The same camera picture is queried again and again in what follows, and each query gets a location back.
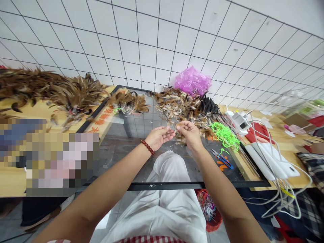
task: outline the hand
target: hand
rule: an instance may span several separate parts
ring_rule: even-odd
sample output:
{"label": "hand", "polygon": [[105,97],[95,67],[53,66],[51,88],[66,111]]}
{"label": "hand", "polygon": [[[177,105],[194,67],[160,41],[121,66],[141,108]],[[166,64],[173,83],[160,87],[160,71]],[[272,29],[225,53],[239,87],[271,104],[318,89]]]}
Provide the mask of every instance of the hand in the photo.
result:
{"label": "hand", "polygon": [[158,150],[162,144],[173,139],[176,132],[170,129],[169,126],[158,127],[153,129],[145,139],[145,142],[153,149]]}
{"label": "hand", "polygon": [[186,138],[188,148],[193,151],[199,151],[204,148],[200,139],[199,129],[190,121],[182,121],[177,126],[178,132],[180,132]]}

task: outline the glass table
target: glass table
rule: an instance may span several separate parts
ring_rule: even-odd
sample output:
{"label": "glass table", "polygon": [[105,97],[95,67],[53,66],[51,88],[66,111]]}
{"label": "glass table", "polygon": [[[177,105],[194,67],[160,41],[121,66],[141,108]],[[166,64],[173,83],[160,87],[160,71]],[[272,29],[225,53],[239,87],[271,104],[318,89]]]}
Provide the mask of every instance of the glass table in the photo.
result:
{"label": "glass table", "polygon": [[[118,92],[118,89],[121,87],[122,86],[120,85],[116,86],[113,92]],[[143,89],[131,87],[126,88],[129,89],[129,92],[135,91],[139,95],[145,95],[146,92],[148,92],[148,90]],[[150,133],[152,129],[167,125],[163,120],[163,114],[156,110],[154,99],[151,97],[146,97],[146,102],[148,105],[150,105],[149,112],[145,112],[141,115],[124,115],[122,113],[115,115],[107,134],[101,139],[99,171],[96,173],[96,176],[101,175],[111,166],[125,157],[140,143],[141,139],[144,139]],[[210,149],[220,151],[220,149],[223,148],[221,142],[207,140],[205,138],[201,139],[204,147],[214,158],[215,163],[220,167],[220,169],[235,187],[265,187],[270,185],[261,171],[257,168],[252,158],[246,156],[244,153],[235,153],[229,149],[226,149],[230,152],[230,154],[223,153],[222,155],[226,156],[229,162],[234,166],[234,169],[229,169],[210,152]],[[157,183],[154,185],[146,182],[153,169],[156,158],[168,150],[172,150],[184,159],[191,182],[167,182]],[[190,150],[186,146],[176,144],[175,141],[169,141],[163,144],[162,147],[155,152],[154,156],[150,157],[150,159],[139,171],[128,190],[199,188],[205,188],[205,185]]]}

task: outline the scissors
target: scissors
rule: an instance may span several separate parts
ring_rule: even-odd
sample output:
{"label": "scissors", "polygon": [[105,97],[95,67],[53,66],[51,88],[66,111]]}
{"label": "scissors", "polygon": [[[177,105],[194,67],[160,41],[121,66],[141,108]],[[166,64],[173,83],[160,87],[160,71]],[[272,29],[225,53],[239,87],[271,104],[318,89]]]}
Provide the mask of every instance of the scissors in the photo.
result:
{"label": "scissors", "polygon": [[217,158],[219,158],[228,168],[230,169],[234,169],[234,167],[229,163],[227,162],[226,159],[224,159],[223,156],[221,156],[219,153],[217,153],[215,150],[211,149],[210,150],[212,152],[213,155],[215,155]]}

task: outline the green cord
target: green cord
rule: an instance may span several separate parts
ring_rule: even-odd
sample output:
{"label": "green cord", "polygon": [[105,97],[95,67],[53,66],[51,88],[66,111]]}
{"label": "green cord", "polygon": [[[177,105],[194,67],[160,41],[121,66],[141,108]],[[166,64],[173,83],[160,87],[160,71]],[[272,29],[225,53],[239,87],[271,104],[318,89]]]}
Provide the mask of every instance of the green cord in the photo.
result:
{"label": "green cord", "polygon": [[114,109],[114,114],[117,114],[117,110],[118,109],[121,109],[121,108],[116,108],[116,109]]}
{"label": "green cord", "polygon": [[224,150],[223,148],[221,148],[220,149],[220,155],[222,154],[223,151],[226,152],[226,153],[228,153],[228,154],[230,154],[229,152],[227,152],[226,150]]}
{"label": "green cord", "polygon": [[229,127],[224,126],[222,123],[215,122],[210,125],[215,136],[213,137],[214,140],[220,140],[223,142],[223,146],[225,148],[233,146],[235,152],[239,150],[240,141],[237,137],[232,133]]}

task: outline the pink plastic bag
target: pink plastic bag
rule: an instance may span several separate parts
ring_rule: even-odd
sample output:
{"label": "pink plastic bag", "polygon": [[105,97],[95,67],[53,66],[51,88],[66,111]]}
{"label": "pink plastic bag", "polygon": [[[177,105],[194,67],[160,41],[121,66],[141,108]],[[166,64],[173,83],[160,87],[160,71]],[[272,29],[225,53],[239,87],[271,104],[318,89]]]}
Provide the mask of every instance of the pink plastic bag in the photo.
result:
{"label": "pink plastic bag", "polygon": [[190,95],[202,96],[212,86],[210,76],[198,72],[194,66],[183,70],[175,79],[175,88]]}

